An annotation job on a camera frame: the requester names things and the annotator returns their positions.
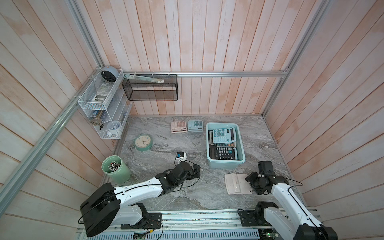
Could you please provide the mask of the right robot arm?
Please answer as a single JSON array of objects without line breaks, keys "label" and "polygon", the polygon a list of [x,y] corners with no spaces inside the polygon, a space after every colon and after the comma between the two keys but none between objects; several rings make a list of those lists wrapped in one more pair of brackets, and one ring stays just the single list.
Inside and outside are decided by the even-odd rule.
[{"label": "right robot arm", "polygon": [[273,195],[287,216],[273,202],[258,202],[253,213],[258,224],[270,224],[284,240],[337,240],[331,227],[324,226],[305,207],[292,190],[288,179],[277,176],[270,161],[258,163],[258,172],[246,177],[258,195]]}]

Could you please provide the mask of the upturned pink calculator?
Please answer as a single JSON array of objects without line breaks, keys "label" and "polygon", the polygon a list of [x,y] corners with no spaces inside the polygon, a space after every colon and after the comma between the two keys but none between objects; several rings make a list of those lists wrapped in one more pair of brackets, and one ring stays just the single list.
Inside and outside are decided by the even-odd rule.
[{"label": "upturned pink calculator", "polygon": [[250,195],[253,190],[246,181],[247,174],[225,175],[226,190],[229,195]]}]

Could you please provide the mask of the green round clock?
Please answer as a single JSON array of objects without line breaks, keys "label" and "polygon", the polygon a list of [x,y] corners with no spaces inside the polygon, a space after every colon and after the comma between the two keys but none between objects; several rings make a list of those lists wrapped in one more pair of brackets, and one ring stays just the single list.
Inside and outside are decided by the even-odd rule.
[{"label": "green round clock", "polygon": [[153,138],[149,134],[140,134],[134,140],[134,147],[141,152],[149,150],[153,145]]}]

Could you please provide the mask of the small teal calculator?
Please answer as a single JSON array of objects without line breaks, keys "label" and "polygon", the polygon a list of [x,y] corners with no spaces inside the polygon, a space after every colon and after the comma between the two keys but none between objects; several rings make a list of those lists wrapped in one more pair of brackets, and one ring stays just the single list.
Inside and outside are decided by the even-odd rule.
[{"label": "small teal calculator", "polygon": [[201,120],[189,120],[188,121],[188,131],[189,132],[203,132],[204,124]]}]

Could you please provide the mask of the black mesh basket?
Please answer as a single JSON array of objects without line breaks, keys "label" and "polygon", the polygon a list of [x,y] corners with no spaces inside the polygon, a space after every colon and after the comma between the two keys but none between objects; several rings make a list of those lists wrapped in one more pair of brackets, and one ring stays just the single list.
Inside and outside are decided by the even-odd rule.
[{"label": "black mesh basket", "polygon": [[164,83],[151,83],[123,79],[122,87],[130,101],[177,101],[179,98],[178,76],[165,74],[141,74],[138,76],[165,80]]}]

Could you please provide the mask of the grey round alarm clock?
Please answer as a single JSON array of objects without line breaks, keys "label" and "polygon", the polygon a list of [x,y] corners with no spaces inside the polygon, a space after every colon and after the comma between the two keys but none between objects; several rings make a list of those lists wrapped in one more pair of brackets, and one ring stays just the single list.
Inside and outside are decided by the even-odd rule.
[{"label": "grey round alarm clock", "polygon": [[101,75],[104,80],[114,83],[118,79],[119,71],[112,66],[105,66],[101,69]]}]

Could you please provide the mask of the mint green storage box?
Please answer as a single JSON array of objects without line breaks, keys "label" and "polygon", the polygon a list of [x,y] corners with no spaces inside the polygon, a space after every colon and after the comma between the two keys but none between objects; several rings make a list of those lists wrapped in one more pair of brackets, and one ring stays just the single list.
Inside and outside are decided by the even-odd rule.
[{"label": "mint green storage box", "polygon": [[239,126],[233,123],[207,123],[208,165],[212,169],[232,170],[246,162]]}]

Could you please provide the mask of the upturned light blue calculator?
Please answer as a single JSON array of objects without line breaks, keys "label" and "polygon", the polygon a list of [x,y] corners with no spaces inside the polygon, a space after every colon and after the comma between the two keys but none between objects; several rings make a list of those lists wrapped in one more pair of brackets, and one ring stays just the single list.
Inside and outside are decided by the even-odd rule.
[{"label": "upturned light blue calculator", "polygon": [[235,128],[214,129],[213,143],[214,144],[231,144],[237,140]]}]

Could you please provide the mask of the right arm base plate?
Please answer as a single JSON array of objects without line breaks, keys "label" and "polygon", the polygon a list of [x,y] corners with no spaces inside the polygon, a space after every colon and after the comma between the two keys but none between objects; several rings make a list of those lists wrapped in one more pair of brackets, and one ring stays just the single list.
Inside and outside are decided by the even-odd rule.
[{"label": "right arm base plate", "polygon": [[238,209],[237,214],[240,217],[242,227],[271,226],[271,224],[264,218],[264,213]]}]

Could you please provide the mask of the small pink calculator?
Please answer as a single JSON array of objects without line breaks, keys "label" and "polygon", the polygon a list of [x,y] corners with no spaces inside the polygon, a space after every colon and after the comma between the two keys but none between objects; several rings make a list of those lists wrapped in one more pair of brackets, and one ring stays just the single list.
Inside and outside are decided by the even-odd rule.
[{"label": "small pink calculator", "polygon": [[171,122],[171,133],[185,133],[188,131],[186,121]]}]

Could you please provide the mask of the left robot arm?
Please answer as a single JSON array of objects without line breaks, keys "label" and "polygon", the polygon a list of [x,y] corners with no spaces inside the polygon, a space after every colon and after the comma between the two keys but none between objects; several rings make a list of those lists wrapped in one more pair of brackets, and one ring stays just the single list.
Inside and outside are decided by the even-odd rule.
[{"label": "left robot arm", "polygon": [[141,201],[157,198],[185,188],[184,181],[199,179],[201,167],[190,161],[181,161],[172,170],[157,174],[148,181],[123,187],[103,184],[81,205],[87,237],[94,237],[113,225],[130,225],[133,228],[148,226],[148,211]]}]

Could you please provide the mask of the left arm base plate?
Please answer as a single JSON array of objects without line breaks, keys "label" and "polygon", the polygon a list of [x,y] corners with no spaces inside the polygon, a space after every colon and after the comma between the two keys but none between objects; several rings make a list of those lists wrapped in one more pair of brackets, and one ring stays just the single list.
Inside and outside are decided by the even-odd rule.
[{"label": "left arm base plate", "polygon": [[156,230],[161,229],[162,213],[155,212],[149,213],[144,216],[137,224],[131,226],[128,224],[121,225],[122,230],[139,230],[139,229],[150,229]]}]

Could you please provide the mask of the large black desk calculator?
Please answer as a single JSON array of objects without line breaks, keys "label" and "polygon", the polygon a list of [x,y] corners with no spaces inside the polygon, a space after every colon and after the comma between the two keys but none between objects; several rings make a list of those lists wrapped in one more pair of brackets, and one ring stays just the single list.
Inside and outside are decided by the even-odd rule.
[{"label": "large black desk calculator", "polygon": [[215,146],[216,144],[213,141],[213,130],[208,130],[208,134],[209,134],[209,145]]}]

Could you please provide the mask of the green pen cup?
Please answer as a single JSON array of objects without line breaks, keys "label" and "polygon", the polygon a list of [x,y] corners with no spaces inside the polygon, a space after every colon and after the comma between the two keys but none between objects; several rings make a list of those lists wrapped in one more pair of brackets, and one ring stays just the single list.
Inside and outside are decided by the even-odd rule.
[{"label": "green pen cup", "polygon": [[123,184],[131,177],[131,171],[119,156],[109,156],[102,162],[103,172],[116,184]]}]

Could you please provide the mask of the ruler on basket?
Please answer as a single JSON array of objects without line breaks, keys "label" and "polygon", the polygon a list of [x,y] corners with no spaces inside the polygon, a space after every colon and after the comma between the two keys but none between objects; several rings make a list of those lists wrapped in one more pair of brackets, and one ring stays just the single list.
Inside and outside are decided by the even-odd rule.
[{"label": "ruler on basket", "polygon": [[145,82],[158,83],[158,84],[162,84],[165,81],[163,79],[144,77],[144,76],[138,76],[138,75],[130,75],[130,74],[126,74],[124,78],[129,80],[145,81]]}]

